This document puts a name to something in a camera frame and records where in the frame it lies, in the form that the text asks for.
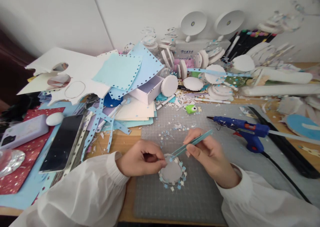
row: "hand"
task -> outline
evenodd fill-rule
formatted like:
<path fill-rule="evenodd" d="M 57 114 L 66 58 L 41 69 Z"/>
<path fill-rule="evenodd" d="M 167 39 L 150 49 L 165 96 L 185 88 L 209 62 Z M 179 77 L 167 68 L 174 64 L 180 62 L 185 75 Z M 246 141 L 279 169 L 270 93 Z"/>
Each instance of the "hand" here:
<path fill-rule="evenodd" d="M 121 173 L 131 177 L 158 173 L 167 162 L 159 145 L 141 139 L 116 164 Z"/>
<path fill-rule="evenodd" d="M 204 133 L 200 128 L 190 129 L 183 144 L 190 143 Z M 190 154 L 194 156 L 222 188 L 230 189 L 240 183 L 241 179 L 224 156 L 221 144 L 212 136 L 208 136 L 196 146 L 188 144 L 186 154 L 188 157 Z"/>

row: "white wall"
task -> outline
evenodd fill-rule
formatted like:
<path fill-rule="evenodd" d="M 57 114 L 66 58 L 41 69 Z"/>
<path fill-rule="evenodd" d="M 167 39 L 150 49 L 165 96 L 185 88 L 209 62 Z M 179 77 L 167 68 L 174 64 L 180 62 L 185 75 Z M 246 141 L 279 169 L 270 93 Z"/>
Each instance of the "white wall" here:
<path fill-rule="evenodd" d="M 89 55 L 113 49 L 94 0 L 0 0 L 0 25 L 37 57 L 54 46 Z"/>
<path fill-rule="evenodd" d="M 297 1 L 306 11 L 320 13 L 319 4 Z M 213 39 L 218 36 L 213 23 L 225 11 L 243 10 L 246 20 L 240 29 L 254 29 L 273 11 L 287 13 L 292 9 L 290 0 L 96 0 L 96 3 L 95 0 L 0 0 L 0 25 L 35 56 L 53 46 L 97 55 L 111 50 L 112 44 L 123 50 L 127 43 L 136 43 L 146 26 L 154 27 L 161 39 L 166 29 L 178 27 L 184 15 L 194 10 L 208 16 L 207 26 L 198 38 Z M 300 30 L 278 35 L 272 43 L 280 46 L 290 42 L 302 49 L 297 61 L 320 61 L 319 30 L 320 17 L 307 16 Z"/>
<path fill-rule="evenodd" d="M 273 11 L 287 13 L 292 9 L 290 0 L 96 0 L 115 48 L 123 49 L 143 36 L 140 31 L 146 26 L 156 29 L 159 39 L 166 29 L 178 27 L 181 19 L 189 12 L 201 10 L 208 16 L 207 26 L 199 38 L 216 38 L 213 29 L 215 19 L 223 12 L 240 9 L 245 12 L 246 20 L 241 29 L 254 29 Z M 320 13 L 319 4 L 311 5 L 311 0 L 297 0 L 312 13 Z M 302 49 L 297 61 L 320 61 L 320 17 L 306 17 L 295 33 L 283 33 L 272 43 L 280 46 L 285 42 Z"/>

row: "tweezers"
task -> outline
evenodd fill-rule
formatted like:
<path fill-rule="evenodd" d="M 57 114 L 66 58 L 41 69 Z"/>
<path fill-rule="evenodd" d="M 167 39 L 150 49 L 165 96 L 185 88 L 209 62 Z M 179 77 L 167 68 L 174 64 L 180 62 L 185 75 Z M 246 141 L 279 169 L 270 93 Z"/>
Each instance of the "tweezers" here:
<path fill-rule="evenodd" d="M 189 144 L 196 145 L 196 144 L 198 144 L 200 141 L 204 140 L 205 138 L 207 138 L 207 137 L 208 137 L 209 135 L 211 135 L 211 134 L 212 134 L 212 130 L 209 130 L 209 131 L 206 132 L 205 134 L 200 135 L 198 138 L 195 138 L 195 139 L 194 139 L 193 141 L 191 141 Z M 172 160 L 173 160 L 175 157 L 177 157 L 179 154 L 181 154 L 183 151 L 185 151 L 186 148 L 187 148 L 187 145 L 188 145 L 188 144 L 183 145 L 183 146 L 181 146 L 179 149 L 177 149 L 176 151 L 172 152 L 171 155 L 173 155 L 174 153 L 176 153 L 177 151 L 179 151 L 175 156 L 172 156 L 172 157 L 170 158 L 170 162 L 172 162 Z"/>

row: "person's left hand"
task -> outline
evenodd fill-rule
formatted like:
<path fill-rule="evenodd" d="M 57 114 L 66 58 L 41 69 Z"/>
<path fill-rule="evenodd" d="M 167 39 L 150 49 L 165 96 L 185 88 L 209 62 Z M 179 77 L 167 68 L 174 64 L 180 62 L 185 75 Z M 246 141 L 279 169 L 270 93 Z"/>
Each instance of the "person's left hand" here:
<path fill-rule="evenodd" d="M 158 173 L 167 162 L 159 145 L 141 139 L 116 164 L 121 173 L 131 177 Z"/>

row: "clear plastic container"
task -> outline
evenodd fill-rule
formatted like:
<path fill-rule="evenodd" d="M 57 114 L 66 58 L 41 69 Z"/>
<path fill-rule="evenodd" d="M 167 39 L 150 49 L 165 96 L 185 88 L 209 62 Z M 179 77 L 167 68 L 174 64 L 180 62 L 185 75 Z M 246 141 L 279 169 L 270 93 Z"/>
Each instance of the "clear plastic container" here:
<path fill-rule="evenodd" d="M 0 150 L 0 178 L 19 168 L 25 156 L 21 150 Z"/>

